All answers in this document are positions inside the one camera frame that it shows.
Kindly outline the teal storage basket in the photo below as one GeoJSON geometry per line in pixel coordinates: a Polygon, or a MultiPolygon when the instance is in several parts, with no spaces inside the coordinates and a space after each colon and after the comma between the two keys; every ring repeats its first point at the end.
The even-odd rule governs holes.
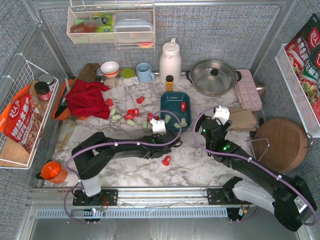
{"type": "Polygon", "coordinates": [[[160,110],[170,111],[174,113],[179,120],[185,119],[186,126],[182,127],[181,132],[184,133],[188,130],[192,123],[191,101],[187,93],[181,91],[170,91],[162,94],[160,98],[160,110]],[[185,111],[181,111],[181,104],[185,103],[185,111]]]}

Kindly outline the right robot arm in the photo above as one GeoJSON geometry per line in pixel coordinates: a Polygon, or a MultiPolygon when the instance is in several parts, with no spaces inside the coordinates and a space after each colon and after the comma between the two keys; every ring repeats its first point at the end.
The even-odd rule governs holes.
{"type": "Polygon", "coordinates": [[[201,149],[217,162],[236,170],[257,185],[245,187],[239,177],[230,180],[232,194],[240,201],[257,205],[272,213],[286,229],[296,232],[301,226],[314,226],[318,223],[317,205],[307,182],[299,177],[280,174],[247,154],[239,145],[226,139],[231,125],[225,116],[228,108],[213,106],[201,112],[192,129],[196,144],[200,142],[196,133],[201,132],[205,146],[201,149]],[[206,112],[212,110],[213,117],[206,112]]]}

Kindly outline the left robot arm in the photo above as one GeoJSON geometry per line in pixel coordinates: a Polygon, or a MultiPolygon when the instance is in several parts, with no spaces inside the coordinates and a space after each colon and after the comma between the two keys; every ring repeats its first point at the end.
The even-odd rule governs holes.
{"type": "Polygon", "coordinates": [[[105,166],[115,159],[142,158],[156,159],[169,154],[172,148],[182,145],[180,134],[181,122],[178,121],[178,132],[166,129],[164,120],[150,118],[152,134],[138,139],[115,139],[105,136],[102,131],[96,132],[71,151],[66,163],[74,162],[74,172],[79,180],[79,190],[74,192],[73,205],[97,206],[103,203],[103,193],[99,174],[105,166]]]}

